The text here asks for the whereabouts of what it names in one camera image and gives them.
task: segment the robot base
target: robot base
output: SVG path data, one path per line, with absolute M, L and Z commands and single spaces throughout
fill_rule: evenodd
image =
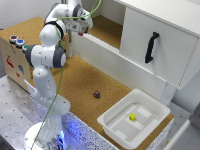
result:
M 34 142 L 34 138 L 36 137 L 41 125 L 42 125 L 42 122 L 37 123 L 26 132 L 25 137 L 24 137 L 25 150 L 49 150 L 47 146 L 42 147 L 42 145 L 37 141 L 35 142 L 33 148 L 31 149 Z M 68 144 L 69 144 L 69 139 L 66 140 L 65 138 L 64 150 L 66 150 Z

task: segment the white cabinet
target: white cabinet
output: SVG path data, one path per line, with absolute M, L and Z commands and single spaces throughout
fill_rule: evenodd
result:
M 159 37 L 154 40 L 153 60 L 145 63 L 153 32 Z M 177 86 L 180 86 L 197 42 L 198 37 L 192 34 L 134 9 L 126 9 L 120 54 Z

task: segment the white basin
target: white basin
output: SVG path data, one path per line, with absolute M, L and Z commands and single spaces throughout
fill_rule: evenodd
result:
M 136 120 L 129 120 L 129 114 Z M 169 115 L 170 109 L 140 90 L 133 90 L 97 121 L 105 133 L 125 149 L 136 149 Z

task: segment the brown object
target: brown object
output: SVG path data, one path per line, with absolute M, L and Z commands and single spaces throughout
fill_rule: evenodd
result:
M 0 51 L 6 74 L 25 90 L 28 89 L 24 83 L 24 79 L 29 81 L 33 78 L 33 68 L 29 66 L 22 50 L 16 48 L 16 45 L 9 43 L 9 37 L 17 35 L 20 39 L 25 40 L 28 45 L 41 45 L 39 34 L 43 26 L 44 20 L 36 17 L 0 31 Z M 65 35 L 63 38 L 63 46 L 66 49 L 67 56 L 69 56 L 68 45 L 69 37 Z M 23 72 L 20 71 L 19 65 L 22 66 Z
M 58 86 L 61 69 L 52 69 L 51 71 Z M 101 91 L 101 98 L 99 100 L 93 97 L 95 89 Z M 131 89 L 78 56 L 74 55 L 66 61 L 59 94 L 70 101 L 70 111 L 72 113 L 120 150 L 123 150 L 123 148 L 105 134 L 102 126 L 97 123 L 97 118 L 129 92 L 131 92 Z M 137 150 L 145 150 L 173 118 L 173 115 L 167 116 Z
M 88 33 L 120 49 L 123 26 L 103 16 L 93 18 L 94 26 Z

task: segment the brown work surface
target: brown work surface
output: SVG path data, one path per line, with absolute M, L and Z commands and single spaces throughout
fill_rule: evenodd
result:
M 44 26 L 44 20 L 40 17 L 35 17 L 24 21 L 12 27 L 0 31 L 0 37 L 9 43 L 9 37 L 17 35 L 19 39 L 25 40 L 29 45 L 41 45 L 39 34 Z
M 93 18 L 94 26 L 89 33 L 120 49 L 123 26 L 103 16 Z
M 58 85 L 61 69 L 52 69 L 52 73 Z M 101 92 L 100 99 L 93 97 L 95 91 Z M 131 89 L 74 55 L 64 67 L 59 94 L 70 101 L 72 113 L 121 150 L 123 148 L 104 133 L 97 118 L 129 92 Z M 145 150 L 172 119 L 173 115 L 169 115 L 137 150 Z

